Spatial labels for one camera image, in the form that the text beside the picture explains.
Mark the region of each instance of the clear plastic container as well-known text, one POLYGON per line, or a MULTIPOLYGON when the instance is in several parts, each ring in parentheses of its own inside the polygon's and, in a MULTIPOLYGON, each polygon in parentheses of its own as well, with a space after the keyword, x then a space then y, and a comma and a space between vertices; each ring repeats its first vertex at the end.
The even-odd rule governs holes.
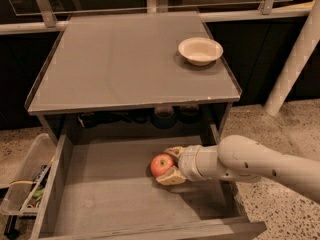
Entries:
POLYGON ((30 184, 39 176, 41 167, 47 165, 48 171, 52 158, 55 154, 56 146, 46 133, 40 134, 32 143, 26 158, 21 163, 13 182, 20 182, 9 187, 9 190, 0 206, 0 213, 4 215, 36 215, 38 208, 29 207, 28 199, 32 197, 32 192, 36 190, 38 184, 30 184))

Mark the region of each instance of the white pipe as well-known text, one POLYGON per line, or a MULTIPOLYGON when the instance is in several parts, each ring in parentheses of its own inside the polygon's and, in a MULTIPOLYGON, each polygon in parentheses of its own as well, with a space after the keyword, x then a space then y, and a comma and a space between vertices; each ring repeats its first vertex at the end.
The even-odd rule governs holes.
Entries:
POLYGON ((320 0, 315 4, 294 44, 291 53, 264 105, 265 111, 275 116, 298 79, 320 38, 320 0))

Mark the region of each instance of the drawer front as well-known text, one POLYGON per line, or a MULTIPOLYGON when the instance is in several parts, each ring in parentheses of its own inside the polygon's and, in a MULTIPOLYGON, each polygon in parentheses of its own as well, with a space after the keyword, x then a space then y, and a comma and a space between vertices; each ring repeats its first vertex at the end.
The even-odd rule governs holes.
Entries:
POLYGON ((150 173, 156 154, 172 146, 201 145, 208 129, 203 122, 170 130, 123 122, 83 129, 69 118, 32 239, 257 236, 264 223, 249 223, 240 214, 229 183, 165 187, 150 173))

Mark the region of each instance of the speckled floor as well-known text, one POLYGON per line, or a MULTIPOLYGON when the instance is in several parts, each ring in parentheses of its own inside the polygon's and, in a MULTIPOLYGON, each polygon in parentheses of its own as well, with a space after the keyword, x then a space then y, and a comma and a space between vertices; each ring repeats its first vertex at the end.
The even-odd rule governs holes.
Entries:
MULTIPOLYGON (((234 107, 223 137, 239 134, 280 152, 320 161, 319 115, 320 100, 286 103, 276 117, 267 115, 260 105, 234 107)), ((0 187, 13 179, 33 139, 42 132, 42 128, 0 131, 0 187)), ((268 179, 237 185, 250 221, 267 225, 256 240, 320 239, 319 204, 268 179)), ((6 216, 0 215, 1 234, 5 222, 6 216)), ((19 239, 28 239, 32 221, 19 219, 16 228, 21 232, 19 239)))

